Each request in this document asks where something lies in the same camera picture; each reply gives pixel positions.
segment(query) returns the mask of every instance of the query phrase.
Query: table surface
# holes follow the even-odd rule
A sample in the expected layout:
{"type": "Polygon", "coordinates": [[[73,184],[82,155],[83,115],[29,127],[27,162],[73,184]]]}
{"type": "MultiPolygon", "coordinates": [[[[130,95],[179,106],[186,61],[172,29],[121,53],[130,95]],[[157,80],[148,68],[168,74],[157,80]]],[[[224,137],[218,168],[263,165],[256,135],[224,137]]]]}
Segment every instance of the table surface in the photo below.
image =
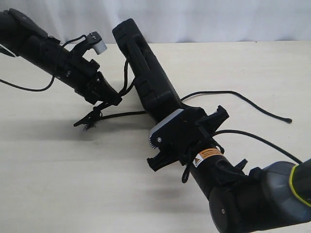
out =
{"type": "MultiPolygon", "coordinates": [[[[234,90],[292,124],[268,117],[233,95],[192,98],[188,105],[230,118],[221,129],[262,136],[301,160],[311,150],[311,42],[153,44],[155,55],[180,96],[199,90],[234,90]]],[[[116,45],[89,52],[117,90],[124,57],[116,45]]],[[[0,56],[1,78],[40,88],[50,75],[22,58],[0,56]]],[[[88,132],[73,124],[92,106],[56,81],[43,93],[0,85],[1,233],[216,233],[208,201],[194,179],[181,183],[179,163],[154,173],[146,162],[149,116],[110,119],[88,132]]],[[[141,110],[133,90],[104,114],[141,110]]],[[[283,154],[242,135],[217,136],[232,164],[247,158],[248,172],[283,154]]],[[[310,233],[311,224],[271,230],[310,233]]]]}

